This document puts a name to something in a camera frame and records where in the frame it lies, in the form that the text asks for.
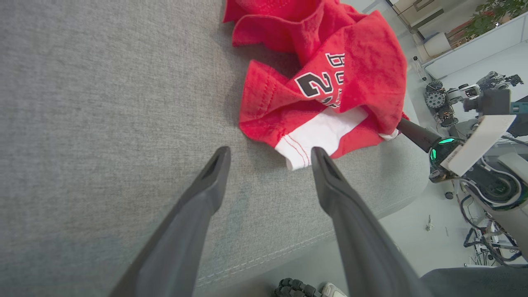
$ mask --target couch seam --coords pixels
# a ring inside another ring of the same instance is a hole
[[[231,267],[231,268],[227,268],[226,270],[222,270],[222,271],[220,271],[220,272],[216,272],[216,273],[213,273],[213,274],[211,274],[211,275],[201,277],[201,278],[199,278],[197,281],[199,282],[199,281],[202,281],[202,280],[205,280],[205,279],[209,279],[209,278],[214,277],[214,276],[216,276],[216,275],[226,273],[226,272],[228,272],[228,271],[230,271],[230,270],[232,270],[232,269],[235,269],[235,268],[238,268],[238,267],[242,267],[242,266],[246,266],[247,264],[253,263],[253,262],[255,262],[255,261],[258,261],[258,260],[260,260],[260,259],[262,259],[262,258],[266,258],[266,257],[271,256],[271,255],[273,255],[273,254],[280,253],[280,252],[282,252],[282,251],[288,250],[288,249],[290,249],[290,248],[293,248],[293,247],[295,247],[295,246],[301,245],[301,244],[303,244],[303,243],[307,243],[307,242],[309,242],[309,241],[311,241],[311,240],[313,240],[313,239],[315,239],[315,238],[317,238],[317,237],[321,237],[321,236],[323,236],[323,235],[325,235],[325,234],[328,234],[328,233],[331,233],[331,232],[333,232],[333,231],[334,231],[334,230],[332,229],[332,230],[329,230],[329,231],[323,232],[323,233],[321,233],[321,234],[319,234],[319,235],[317,235],[317,236],[314,236],[314,237],[312,237],[312,238],[309,238],[309,239],[307,239],[307,240],[304,240],[304,241],[302,241],[302,242],[300,242],[300,243],[296,243],[296,244],[294,244],[294,245],[290,245],[290,246],[288,246],[288,247],[285,247],[285,248],[282,248],[282,249],[276,250],[275,252],[269,253],[269,254],[267,254],[267,255],[265,255],[265,256],[260,256],[260,257],[258,257],[258,258],[253,259],[253,260],[250,260],[250,261],[244,262],[244,263],[239,264],[239,265],[235,265],[235,266],[233,266],[233,267]],[[326,238],[326,237],[329,237],[329,236],[331,236],[331,235],[332,235],[332,234],[328,234],[327,236],[324,236],[324,237],[321,238],[321,239],[318,239],[318,240],[313,241],[313,242],[311,242],[311,243],[307,243],[307,244],[302,245],[302,246],[300,246],[300,247],[297,247],[297,248],[295,248],[295,249],[291,249],[291,250],[289,250],[289,251],[287,251],[287,252],[285,252],[285,253],[282,253],[282,254],[280,254],[280,255],[278,255],[278,256],[275,256],[275,257],[273,257],[273,258],[267,259],[267,260],[265,260],[265,261],[259,262],[259,263],[255,264],[255,265],[248,266],[248,267],[245,267],[245,268],[243,268],[243,269],[241,269],[241,270],[234,271],[234,272],[232,272],[232,273],[230,273],[230,274],[227,274],[227,275],[225,275],[225,276],[222,276],[222,277],[220,277],[220,278],[218,278],[218,279],[214,279],[214,280],[211,280],[211,281],[209,281],[209,282],[206,282],[206,283],[203,283],[203,284],[197,285],[196,287],[201,287],[201,286],[203,286],[203,285],[207,285],[207,284],[209,284],[209,283],[212,283],[212,282],[218,281],[218,280],[220,280],[220,279],[223,279],[224,277],[227,277],[227,276],[229,276],[229,275],[232,275],[232,274],[235,274],[235,273],[238,273],[238,272],[244,271],[244,270],[246,270],[246,269],[249,269],[249,268],[255,267],[255,266],[257,266],[257,265],[263,264],[263,263],[268,262],[268,261],[270,261],[270,260],[273,260],[273,259],[275,259],[275,258],[278,258],[278,257],[284,256],[284,255],[286,255],[286,254],[288,254],[288,253],[293,252],[294,250],[298,250],[298,249],[303,248],[303,247],[305,247],[305,246],[307,246],[307,245],[310,245],[310,244],[316,243],[317,241],[322,240],[322,239],[324,239],[324,238]]]

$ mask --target green plant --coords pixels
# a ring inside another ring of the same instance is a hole
[[[497,27],[505,16],[517,17],[527,11],[528,0],[488,0],[478,5],[472,21],[464,28],[464,37],[470,39],[480,36]]]

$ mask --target red stitching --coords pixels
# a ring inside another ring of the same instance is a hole
[[[304,162],[304,157],[303,157],[303,155],[299,152],[299,150],[298,150],[296,147],[294,147],[291,143],[289,143],[289,142],[288,142],[288,139],[287,139],[286,137],[284,137],[284,140],[286,141],[287,144],[289,144],[291,147],[293,147],[293,148],[297,151],[297,153],[298,153],[298,154],[300,155],[300,157],[303,159],[303,167],[306,167],[306,162]]]
[[[306,155],[306,159],[308,160],[308,165],[310,165],[310,158],[308,157],[308,154],[306,153],[306,151],[304,150],[303,146],[298,143],[295,139],[291,138],[291,136],[288,134],[288,137],[290,137],[291,140],[295,141],[296,144],[299,145],[300,149],[303,151],[303,153]]]

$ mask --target gray couch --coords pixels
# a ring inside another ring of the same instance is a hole
[[[104,296],[216,148],[232,150],[196,293],[335,240],[311,169],[238,129],[250,59],[223,4],[0,4],[0,292]],[[404,111],[416,121],[412,103]],[[336,161],[378,217],[422,192],[428,164],[403,135]]]

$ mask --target white stitching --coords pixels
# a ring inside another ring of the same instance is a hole
[[[201,281],[201,280],[208,279],[208,278],[213,277],[213,276],[218,275],[218,274],[222,274],[222,273],[224,273],[224,272],[227,272],[227,271],[229,271],[229,270],[232,270],[232,269],[238,268],[238,267],[240,267],[240,266],[245,266],[245,265],[250,264],[250,263],[252,263],[252,262],[258,261],[258,260],[260,260],[260,259],[262,259],[262,258],[266,258],[266,257],[271,256],[271,255],[276,254],[276,253],[280,253],[280,252],[282,252],[283,250],[287,250],[287,249],[289,249],[289,248],[292,248],[292,247],[298,246],[298,245],[300,245],[300,244],[303,244],[303,243],[305,243],[305,242],[308,242],[308,241],[310,241],[310,240],[312,240],[312,239],[315,239],[315,238],[317,238],[317,237],[323,236],[323,235],[328,234],[328,233],[333,232],[333,231],[334,231],[334,230],[332,229],[332,230],[330,230],[330,231],[327,231],[327,232],[321,233],[321,234],[319,234],[319,235],[317,235],[317,236],[314,236],[314,237],[312,237],[312,238],[309,238],[309,239],[307,239],[307,240],[305,240],[305,241],[302,241],[302,242],[300,242],[300,243],[296,243],[296,244],[294,244],[294,245],[290,245],[290,246],[285,247],[285,248],[283,248],[283,249],[277,250],[277,251],[275,251],[275,252],[273,252],[273,253],[269,253],[269,254],[267,254],[267,255],[265,255],[265,256],[260,256],[260,257],[258,257],[258,258],[255,258],[255,259],[251,260],[251,261],[248,261],[248,262],[245,262],[245,263],[239,264],[239,265],[237,265],[237,266],[233,266],[233,267],[231,267],[231,268],[227,268],[226,270],[222,270],[222,271],[220,271],[220,272],[216,272],[216,273],[213,273],[213,274],[211,274],[211,275],[201,277],[201,278],[199,278],[197,281],[199,282],[199,281]]]
[[[322,234],[320,234],[320,235],[318,235],[318,236],[316,236],[316,237],[319,237],[319,236],[321,236],[321,235],[323,235],[323,234],[326,234],[326,233],[328,233],[328,232],[332,232],[332,231],[324,232],[324,233],[322,233]],[[327,237],[330,237],[330,236],[332,236],[332,234],[328,234],[327,236],[321,238],[320,240],[323,240],[323,239],[325,239],[325,238],[327,238]],[[235,274],[235,273],[239,273],[239,272],[244,271],[244,270],[246,270],[246,269],[249,269],[249,268],[252,268],[252,267],[258,266],[258,265],[260,265],[260,264],[264,264],[264,263],[266,263],[266,262],[268,262],[268,261],[271,261],[271,260],[276,259],[276,258],[278,258],[278,257],[284,256],[284,255],[286,255],[286,254],[288,254],[288,253],[291,253],[291,252],[293,252],[293,251],[295,251],[295,250],[298,250],[298,249],[300,249],[300,248],[303,248],[303,247],[305,247],[305,246],[308,246],[308,245],[310,245],[310,244],[313,244],[313,243],[315,243],[315,242],[317,242],[317,241],[318,241],[318,240],[316,240],[316,241],[314,241],[314,242],[312,242],[312,243],[307,243],[307,244],[305,244],[305,245],[299,246],[299,247],[297,247],[297,248],[294,248],[294,249],[292,249],[292,250],[289,250],[289,251],[287,251],[287,252],[285,252],[285,253],[283,253],[283,254],[280,254],[280,255],[278,255],[278,256],[275,256],[275,257],[273,257],[273,258],[267,259],[267,260],[265,260],[265,261],[262,261],[262,262],[260,262],[260,263],[255,264],[255,265],[252,265],[252,266],[248,266],[248,267],[243,268],[243,269],[241,269],[241,270],[237,270],[237,271],[231,272],[230,274],[227,274],[227,275],[224,275],[224,276],[222,276],[222,277],[219,277],[218,279],[213,279],[213,280],[208,281],[208,282],[206,282],[206,283],[203,283],[203,284],[197,285],[196,287],[201,287],[201,286],[204,286],[204,285],[210,284],[210,283],[212,283],[212,282],[219,281],[219,280],[221,280],[221,279],[223,279],[223,278],[226,278],[226,277],[228,277],[228,276],[230,276],[230,275],[233,275],[233,274]]]

